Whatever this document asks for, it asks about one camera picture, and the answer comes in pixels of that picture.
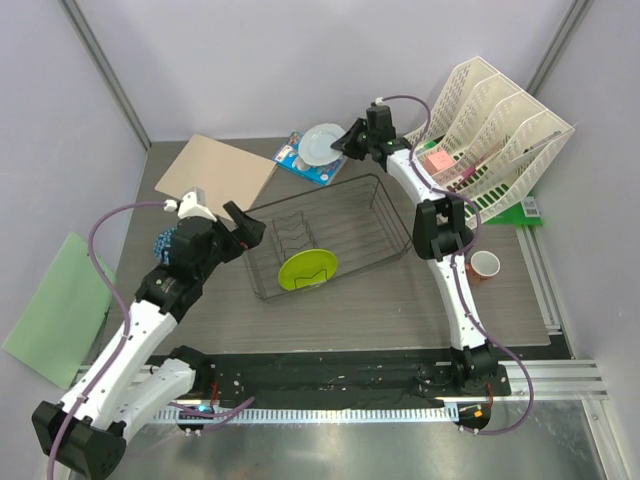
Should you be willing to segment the blue patterned bowl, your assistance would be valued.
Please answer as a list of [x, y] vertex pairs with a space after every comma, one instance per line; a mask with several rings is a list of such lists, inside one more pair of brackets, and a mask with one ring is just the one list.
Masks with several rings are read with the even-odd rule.
[[175, 231], [175, 227], [168, 228], [164, 232], [160, 233], [155, 240], [153, 254], [161, 264], [169, 264], [169, 250], [171, 248], [172, 236]]

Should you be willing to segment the white plate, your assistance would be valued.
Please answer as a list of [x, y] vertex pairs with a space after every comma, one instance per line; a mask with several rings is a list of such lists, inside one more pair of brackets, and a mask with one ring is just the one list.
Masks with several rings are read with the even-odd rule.
[[299, 156], [312, 167], [328, 165], [341, 157], [342, 152], [334, 149], [332, 144], [345, 133], [341, 126], [333, 123], [312, 127], [304, 133], [299, 142]]

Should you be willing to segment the lime green plate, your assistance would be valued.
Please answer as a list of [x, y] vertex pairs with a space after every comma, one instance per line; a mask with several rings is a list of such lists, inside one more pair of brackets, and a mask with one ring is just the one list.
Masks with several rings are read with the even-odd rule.
[[287, 259], [278, 273], [278, 283], [293, 291], [329, 281], [338, 269], [337, 256], [329, 250], [314, 248]]

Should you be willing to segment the pink ceramic mug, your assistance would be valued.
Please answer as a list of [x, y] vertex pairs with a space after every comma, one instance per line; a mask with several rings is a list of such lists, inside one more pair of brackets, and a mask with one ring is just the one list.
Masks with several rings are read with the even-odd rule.
[[467, 273], [471, 281], [480, 283], [494, 278], [501, 270], [500, 259], [492, 252], [474, 252], [467, 262]]

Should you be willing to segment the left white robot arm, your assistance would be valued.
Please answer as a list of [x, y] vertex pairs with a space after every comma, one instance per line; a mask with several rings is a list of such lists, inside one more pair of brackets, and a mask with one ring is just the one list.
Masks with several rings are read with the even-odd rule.
[[168, 247], [143, 277], [131, 304], [118, 292], [112, 294], [123, 322], [89, 370], [57, 403], [43, 401], [32, 415], [48, 458], [48, 479], [57, 465], [88, 479], [108, 478], [159, 410], [184, 394], [200, 399], [212, 389], [206, 355], [186, 346], [175, 349], [140, 384], [133, 381], [200, 299], [214, 270], [257, 247], [266, 226], [229, 201], [223, 206], [235, 224], [229, 229], [192, 193], [148, 205], [178, 217]]

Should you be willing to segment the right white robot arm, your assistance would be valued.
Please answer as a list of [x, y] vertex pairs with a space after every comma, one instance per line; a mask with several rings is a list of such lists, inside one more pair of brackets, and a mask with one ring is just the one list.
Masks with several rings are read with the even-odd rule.
[[451, 338], [451, 385], [465, 395], [495, 395], [506, 385], [495, 342], [484, 329], [467, 278], [465, 254], [475, 236], [465, 201], [436, 185], [410, 141], [396, 133], [384, 99], [372, 102], [331, 148], [345, 156], [370, 157], [396, 180], [415, 205], [412, 244], [438, 286]]

